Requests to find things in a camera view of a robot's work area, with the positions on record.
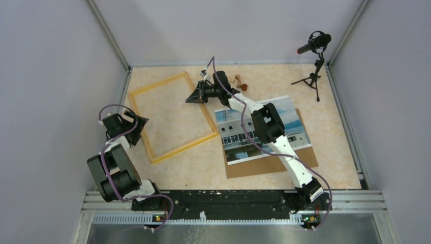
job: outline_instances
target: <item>black tripod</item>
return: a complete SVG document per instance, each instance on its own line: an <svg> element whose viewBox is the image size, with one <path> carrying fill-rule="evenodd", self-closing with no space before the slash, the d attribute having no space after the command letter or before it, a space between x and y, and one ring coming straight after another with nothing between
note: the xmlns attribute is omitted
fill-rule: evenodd
<svg viewBox="0 0 431 244"><path fill-rule="evenodd" d="M302 80L298 80L292 83L292 85L296 84L296 83L300 83L301 81L303 81L305 84L307 84L310 88L315 89L316 90L316 95L317 98L316 100L319 102L320 98L319 98L319 91L317 90L317 79L320 78L320 75L318 75L320 68L322 68L323 64L325 63L325 59L323 58L323 53L318 53L319 55L319 59L316 60L316 62L314 63L314 66L316 66L316 71L314 73L311 73L309 77L302 79Z"/></svg>

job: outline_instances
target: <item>brown cardboard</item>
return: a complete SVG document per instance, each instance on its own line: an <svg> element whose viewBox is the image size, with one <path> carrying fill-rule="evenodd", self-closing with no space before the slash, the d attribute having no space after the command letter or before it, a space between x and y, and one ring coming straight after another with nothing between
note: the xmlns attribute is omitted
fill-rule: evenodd
<svg viewBox="0 0 431 244"><path fill-rule="evenodd" d="M296 113L299 116L299 119L302 121L301 114L299 113L299 109L296 109ZM303 149L299 149L295 151L298 157L304 161L308 166L310 167L318 167L317 159L313 151L313 147L307 147ZM226 160L225 156L225 168L226 168L226 177L229 178L237 178L237 177L243 177L243 176L250 176L250 175L258 175L258 174L269 174L269 173L276 173L276 172L282 172L286 171L286 168L284 167L283 163L280 161L278 157L264 157L260 159L254 159L242 163L237 163L233 165L228 165L228 162Z"/></svg>

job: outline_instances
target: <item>cable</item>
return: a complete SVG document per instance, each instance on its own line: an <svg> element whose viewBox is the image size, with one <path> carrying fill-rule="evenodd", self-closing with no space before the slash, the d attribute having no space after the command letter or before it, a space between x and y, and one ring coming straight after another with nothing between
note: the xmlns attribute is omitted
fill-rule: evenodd
<svg viewBox="0 0 431 244"><path fill-rule="evenodd" d="M315 174L315 175L317 175L319 178L321 178L324 182L325 182L325 184L326 184L326 186L328 187L328 191L329 191L329 207L328 207L328 210L326 211L326 213L325 213L325 215L323 216L323 219L322 219L322 221L314 228L314 230L316 231L317 229L319 229L321 226L322 226L322 224L326 221L326 217L328 216L328 214L329 214L329 210L331 209L331 206L332 206L332 189L331 189L331 187L329 186L329 183L328 183L328 181L326 181L326 179L323 177L323 176L321 176L319 173L317 173L316 171L314 171L312 168L310 168L310 166L308 166L307 164L305 164L301 159L299 159L299 158L296 158L296 156L292 156L292 155L289 155L289 154L275 154L275 153L272 153L272 152L269 152L269 151L267 151L267 150L265 150L265 149L263 149L263 148L261 148L257 143L255 143L254 142L254 140L252 140L251 139L251 137L250 137L250 135L248 134L248 132L247 132L247 130L245 129L245 125L244 125L244 114L245 114L245 110L247 109L247 104L244 102L244 101L242 101L241 99L239 99L239 98L237 98L233 93L231 93L229 90L227 90L226 89L226 87L223 85L223 83L220 81L220 79L219 79L219 77L218 77L218 75L217 75L217 72L216 72L216 62L215 62L215 57L213 56L211 59L210 59L210 61L209 61L209 63L208 63L208 66L211 64L211 62L212 62L212 68L214 69L214 74L215 74L215 77L216 77L216 79L217 79L217 81L219 82L219 84L220 84L220 86L223 88L223 90L225 90L231 97L233 97L234 99L236 99L237 101L239 101L240 103L242 103L242 104L244 104L244 109L242 110L242 114L241 114L241 127L242 127L242 130L244 131L244 133L245 133L245 136L247 137L247 139L257 148L257 149L259 149L259 150L261 150L262 152L264 152L264 153L266 153L266 154L268 154L268 155L271 155L271 156L278 156L278 157L289 157L289 158L291 158L291 159L293 159L293 158L295 158L298 162L300 162L306 169L308 169L311 173L313 173L313 174Z"/></svg>
<svg viewBox="0 0 431 244"><path fill-rule="evenodd" d="M100 112L99 112L99 121L102 121L102 112L103 112L103 110L105 110L106 108L109 108L109 107L122 107L122 108L125 108L125 109L129 110L132 114L134 114L134 115L135 115L135 118L134 118L134 120L135 120L135 124L133 125L133 127L132 127L130 130L128 130L128 131L126 131L126 132L123 132L123 133L119 134L118 136L116 136L116 137L112 138L110 141L115 141L116 139L120 138L121 136L127 135L128 133L130 133L130 132L132 132L134 129L136 129L136 127L138 126L138 118L137 118L137 115L135 114L135 112L134 112L132 109L130 109L130 108L128 108L128 107L126 107L126 106L124 106L124 105L121 105L121 104L110 104L110 105L106 105L105 107L103 107L103 108L100 110ZM127 202L127 201L130 201L130 200L133 200L133 199L136 199L136 198L140 198L140 197L145 197L145 198L163 197L163 198L168 199L168 200L169 200L169 202L171 203L171 210L169 211L168 216L167 216L167 217L166 217L166 219L161 223L161 225L159 225L158 227L154 228L154 229L153 229L153 231L156 231L156 230L161 229L161 228L165 225L165 223L169 220L169 218L171 217L171 215L172 215L172 212L173 212L173 210L174 210L174 202L172 201L172 199L171 199L169 196L167 196L167 195L163 195L163 194L155 194L155 195L149 195L149 196L142 196L142 195L140 195L140 196L134 196L134 197L131 197L131 198L128 198L128 199L124 199L124 198L121 196L121 194L118 192L118 189L117 189L117 187L115 186L114 181L112 180L111 174L109 173L108 167L106 166L106 162L105 162L105 150L106 150L106 148L108 148L109 144L110 144L110 143L107 143L107 144L102 148L102 151L100 152L100 158L101 158L101 161L102 161L102 166L103 166L103 170L105 171L106 177L108 178L108 181L109 181L109 183L111 184L111 187L112 187L112 189L113 189L113 191L114 191L115 195L117 196L117 198L118 198L120 201L122 201L122 202Z"/></svg>

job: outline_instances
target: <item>white wall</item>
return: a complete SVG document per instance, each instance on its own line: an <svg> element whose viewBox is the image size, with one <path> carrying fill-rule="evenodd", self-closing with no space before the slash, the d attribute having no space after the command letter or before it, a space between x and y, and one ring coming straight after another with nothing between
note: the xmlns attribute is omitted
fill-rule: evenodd
<svg viewBox="0 0 431 244"><path fill-rule="evenodd" d="M125 71L83 0L0 2L0 242L70 243Z"/></svg>
<svg viewBox="0 0 431 244"><path fill-rule="evenodd" d="M429 243L431 2L373 1L334 67L371 186L402 243Z"/></svg>
<svg viewBox="0 0 431 244"><path fill-rule="evenodd" d="M313 63L313 31L330 57L362 0L95 0L131 66Z"/></svg>

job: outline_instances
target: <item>printed picture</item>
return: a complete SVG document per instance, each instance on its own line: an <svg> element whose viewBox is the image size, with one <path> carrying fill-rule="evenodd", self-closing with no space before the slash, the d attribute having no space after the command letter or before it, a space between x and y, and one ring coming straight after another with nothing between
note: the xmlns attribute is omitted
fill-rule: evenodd
<svg viewBox="0 0 431 244"><path fill-rule="evenodd" d="M289 143L294 150L312 146L289 96L263 100L258 103L274 104L283 121ZM241 112L224 108L216 110L215 116L228 165L269 156L258 150L245 137L244 131L241 128ZM269 146L263 144L257 138L253 121L250 117L244 117L244 125L251 139L255 143L263 149L273 152Z"/></svg>

